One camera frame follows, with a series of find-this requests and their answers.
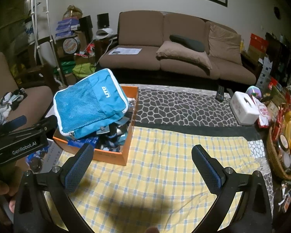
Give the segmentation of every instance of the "gray stone pattern rug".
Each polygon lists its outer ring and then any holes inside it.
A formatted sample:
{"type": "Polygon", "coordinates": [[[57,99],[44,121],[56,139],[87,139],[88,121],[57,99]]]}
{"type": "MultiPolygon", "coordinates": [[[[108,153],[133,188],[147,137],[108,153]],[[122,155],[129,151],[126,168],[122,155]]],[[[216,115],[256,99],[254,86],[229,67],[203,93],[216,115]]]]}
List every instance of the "gray stone pattern rug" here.
{"type": "Polygon", "coordinates": [[[171,125],[226,127],[238,126],[229,106],[215,96],[188,92],[139,89],[136,121],[171,125]]]}
{"type": "MultiPolygon", "coordinates": [[[[230,96],[224,102],[215,99],[216,92],[181,87],[122,84],[139,88],[139,106],[136,121],[189,126],[240,126],[229,106],[230,96]]],[[[252,156],[260,164],[273,215],[274,192],[272,174],[266,159],[262,140],[249,141],[252,156]]]]}

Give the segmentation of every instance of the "yellow plaid tablecloth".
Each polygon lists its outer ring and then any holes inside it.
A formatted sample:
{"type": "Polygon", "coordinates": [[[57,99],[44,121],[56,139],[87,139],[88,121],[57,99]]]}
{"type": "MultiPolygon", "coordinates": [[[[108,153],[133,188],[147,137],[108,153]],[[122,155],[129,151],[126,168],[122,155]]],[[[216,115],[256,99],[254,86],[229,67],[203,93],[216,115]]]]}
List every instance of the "yellow plaid tablecloth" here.
{"type": "MultiPolygon", "coordinates": [[[[70,198],[95,233],[144,233],[149,226],[161,233],[191,233],[216,199],[192,161],[196,144],[236,172],[251,174],[259,167],[243,137],[135,127],[127,166],[92,161],[70,198]]],[[[71,156],[63,152],[59,165],[71,156]]],[[[230,223],[240,197],[237,193],[221,228],[230,223]]],[[[53,219],[63,226],[47,200],[53,219]]]]}

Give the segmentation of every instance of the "stacked boxes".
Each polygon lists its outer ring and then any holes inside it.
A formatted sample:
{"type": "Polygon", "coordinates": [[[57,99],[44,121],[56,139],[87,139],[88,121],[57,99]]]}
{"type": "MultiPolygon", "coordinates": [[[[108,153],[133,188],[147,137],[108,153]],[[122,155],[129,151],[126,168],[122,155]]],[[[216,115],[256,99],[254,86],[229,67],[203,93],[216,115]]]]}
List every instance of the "stacked boxes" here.
{"type": "Polygon", "coordinates": [[[68,18],[57,23],[55,39],[59,40],[62,38],[72,37],[75,34],[75,30],[80,27],[78,18],[68,18]]]}
{"type": "Polygon", "coordinates": [[[268,57],[264,57],[264,60],[260,59],[259,62],[263,65],[263,68],[256,87],[264,89],[269,83],[273,62],[270,62],[268,57]]]}
{"type": "Polygon", "coordinates": [[[258,62],[259,59],[264,59],[267,47],[268,41],[255,34],[251,34],[248,56],[258,62]]]}

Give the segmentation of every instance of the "white tissue box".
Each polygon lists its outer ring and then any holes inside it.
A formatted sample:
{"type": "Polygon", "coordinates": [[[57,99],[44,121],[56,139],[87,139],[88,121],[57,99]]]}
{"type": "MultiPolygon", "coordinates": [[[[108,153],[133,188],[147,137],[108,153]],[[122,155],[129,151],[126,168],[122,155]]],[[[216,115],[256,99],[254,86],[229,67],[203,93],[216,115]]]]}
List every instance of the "white tissue box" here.
{"type": "Polygon", "coordinates": [[[230,101],[230,108],[240,125],[252,125],[260,115],[250,96],[242,92],[235,92],[230,101]]]}

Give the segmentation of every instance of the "white wall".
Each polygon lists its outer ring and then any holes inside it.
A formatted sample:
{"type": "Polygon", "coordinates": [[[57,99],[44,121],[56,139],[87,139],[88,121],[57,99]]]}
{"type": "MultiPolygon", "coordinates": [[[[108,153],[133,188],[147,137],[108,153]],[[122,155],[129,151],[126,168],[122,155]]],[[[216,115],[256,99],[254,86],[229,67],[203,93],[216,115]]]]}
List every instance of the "white wall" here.
{"type": "Polygon", "coordinates": [[[275,0],[228,0],[224,7],[208,0],[65,0],[66,7],[74,4],[84,16],[91,15],[93,32],[97,30],[97,14],[109,13],[110,26],[117,31],[119,13],[128,10],[158,10],[198,16],[235,29],[247,48],[251,33],[265,37],[266,32],[280,34],[291,40],[291,20],[281,9],[281,20],[273,12],[275,0]]]}
{"type": "MultiPolygon", "coordinates": [[[[43,12],[43,7],[46,6],[46,0],[36,0],[37,3],[41,2],[37,7],[37,24],[38,24],[38,38],[44,38],[49,36],[47,15],[43,12]]],[[[55,37],[55,29],[58,21],[61,21],[64,13],[67,10],[65,0],[49,0],[49,17],[50,28],[52,35],[55,37]]],[[[52,54],[51,47],[48,43],[41,45],[41,51],[43,58],[52,66],[56,66],[54,56],[52,54]]]]}

